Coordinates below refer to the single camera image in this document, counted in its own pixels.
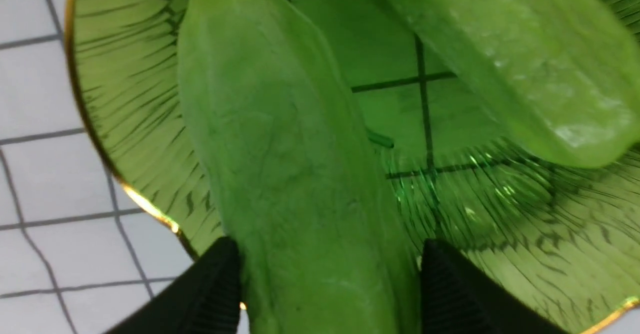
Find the cucumber skin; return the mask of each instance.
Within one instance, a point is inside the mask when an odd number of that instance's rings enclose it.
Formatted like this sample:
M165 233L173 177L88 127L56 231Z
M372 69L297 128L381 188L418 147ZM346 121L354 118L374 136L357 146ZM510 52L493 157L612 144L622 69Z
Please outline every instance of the cucumber skin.
M178 85L251 333L418 334L416 253L318 29L285 0L190 0Z
M640 48L599 0L389 0L512 140L602 167L640 138Z

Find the green glass plate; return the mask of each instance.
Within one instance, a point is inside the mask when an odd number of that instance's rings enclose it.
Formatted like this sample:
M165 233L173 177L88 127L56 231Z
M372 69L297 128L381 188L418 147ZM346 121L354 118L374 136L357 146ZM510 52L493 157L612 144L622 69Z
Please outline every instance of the green glass plate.
M407 232L453 243L569 332L599 330L640 301L640 149L602 170L524 154L385 0L290 0L325 33L368 127ZM639 0L604 0L636 35ZM176 37L187 0L69 0L78 107L144 209L197 258L224 234L185 133Z

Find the gold plate rim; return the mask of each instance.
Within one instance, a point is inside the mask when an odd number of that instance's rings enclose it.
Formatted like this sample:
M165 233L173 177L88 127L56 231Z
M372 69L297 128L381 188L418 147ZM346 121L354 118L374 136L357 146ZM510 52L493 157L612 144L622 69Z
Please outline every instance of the gold plate rim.
M196 250L189 243L189 240L186 238L185 233L180 229L180 225L174 222L171 218L167 217L165 214L160 212L151 202L146 200L140 193L135 191L134 188L130 184L128 184L125 179L122 177L121 173L118 172L114 163L109 158L109 155L102 147L101 142L98 138L98 134L91 124L91 120L89 119L89 113L87 112L87 108L83 105L82 99L82 90L80 89L80 80L78 76L78 70L76 67L76 56L74 50L74 18L76 12L76 0L66 0L66 4L64 6L64 55L66 56L66 65L68 69L69 79L71 82L71 90L73 91L73 98L75 101L75 105L80 112L80 117L82 119L82 124L86 128L86 131L91 138L91 142L95 147L96 151L98 151L98 155L105 163L107 168L112 172L113 176L118 181L119 185L125 190L125 193L138 205L142 210L151 215L153 218L158 220L158 222L162 223L162 225L166 226L172 233L174 233L179 242L182 244L183 248L186 250L187 254L196 261L199 258ZM598 324L586 329L580 334L595 334L596 332L600 332L605 327L613 324L615 321L619 320L629 311L640 307L640 298L638 297L629 297L618 309L613 311L609 316L601 320Z

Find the peeled cucumber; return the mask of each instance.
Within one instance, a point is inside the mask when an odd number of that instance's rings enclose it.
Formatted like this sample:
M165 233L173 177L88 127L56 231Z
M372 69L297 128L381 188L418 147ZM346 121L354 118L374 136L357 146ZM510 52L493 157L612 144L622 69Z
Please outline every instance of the peeled cucumber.
M640 47L600 0L389 0L531 154L602 167L640 139Z
M189 0L178 88L251 333L418 334L414 247L314 24L286 0Z

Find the black object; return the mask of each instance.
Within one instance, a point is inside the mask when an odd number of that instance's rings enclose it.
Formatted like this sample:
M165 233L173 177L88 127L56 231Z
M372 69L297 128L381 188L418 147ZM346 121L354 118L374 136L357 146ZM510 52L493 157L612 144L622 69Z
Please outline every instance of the black object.
M236 334L240 299L238 246L222 237L166 290L106 334Z
M444 241L425 241L421 280L423 334L567 334Z

